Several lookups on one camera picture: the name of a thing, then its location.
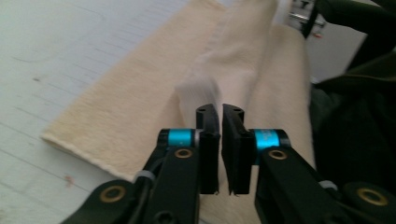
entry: white floor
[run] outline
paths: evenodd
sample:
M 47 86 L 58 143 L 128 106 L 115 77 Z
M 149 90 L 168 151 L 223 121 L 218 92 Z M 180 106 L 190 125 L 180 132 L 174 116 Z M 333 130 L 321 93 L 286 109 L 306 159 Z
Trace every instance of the white floor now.
M 114 178 L 39 134 L 185 2 L 0 3 L 0 223 L 59 223 Z M 359 45 L 361 35 L 340 29 L 307 40 L 313 79 L 340 74 Z

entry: black fabric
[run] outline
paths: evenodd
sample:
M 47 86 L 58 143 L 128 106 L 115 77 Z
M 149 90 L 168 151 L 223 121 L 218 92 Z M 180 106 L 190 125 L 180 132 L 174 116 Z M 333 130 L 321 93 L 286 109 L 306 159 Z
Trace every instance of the black fabric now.
M 396 195 L 393 77 L 342 76 L 313 87 L 310 113 L 318 172 L 339 187 L 364 181 Z

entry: blue sensor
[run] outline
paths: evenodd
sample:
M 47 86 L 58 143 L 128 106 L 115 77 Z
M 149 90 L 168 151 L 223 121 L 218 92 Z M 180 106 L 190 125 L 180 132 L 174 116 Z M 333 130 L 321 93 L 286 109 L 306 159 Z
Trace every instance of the blue sensor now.
M 254 129 L 256 136 L 256 148 L 257 155 L 261 155 L 262 152 L 268 147 L 279 147 L 279 136 L 275 130 L 271 129 Z M 256 160 L 256 165 L 260 163 L 259 157 Z
M 192 147 L 192 129 L 171 129 L 168 134 L 169 147 Z

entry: white cable tie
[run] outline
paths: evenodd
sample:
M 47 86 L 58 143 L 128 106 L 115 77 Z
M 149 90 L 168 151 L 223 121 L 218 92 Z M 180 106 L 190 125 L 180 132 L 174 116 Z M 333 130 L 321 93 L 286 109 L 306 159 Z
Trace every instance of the white cable tie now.
M 324 189 L 335 189 L 335 190 L 338 190 L 337 186 L 330 180 L 322 180 L 322 181 L 319 182 L 319 184 Z
M 150 172 L 148 170 L 141 170 L 141 171 L 137 172 L 137 174 L 134 176 L 134 180 L 132 182 L 134 183 L 136 181 L 136 179 L 140 176 L 148 178 L 152 182 L 155 182 L 155 174 L 153 174 L 152 172 Z

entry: beige towel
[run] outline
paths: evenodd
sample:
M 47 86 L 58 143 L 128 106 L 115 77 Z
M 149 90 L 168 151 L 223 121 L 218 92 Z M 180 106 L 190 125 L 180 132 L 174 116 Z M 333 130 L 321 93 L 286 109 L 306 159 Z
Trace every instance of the beige towel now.
M 313 163 L 304 40 L 290 28 L 270 28 L 275 9 L 270 0 L 245 0 L 222 17 L 219 4 L 192 0 L 82 94 L 43 139 L 131 179 L 154 149 L 160 129 L 184 127 L 183 117 L 189 123 L 191 113 L 183 108 L 189 97 L 180 95 L 179 101 L 175 85 L 184 79 L 182 85 L 193 86 L 190 77 L 198 74 L 209 77 L 215 94 L 209 101 L 246 109 L 248 128 L 285 129 L 292 145 Z M 202 218 L 258 223 L 254 194 L 228 196 L 220 170 L 220 195 L 202 199 Z

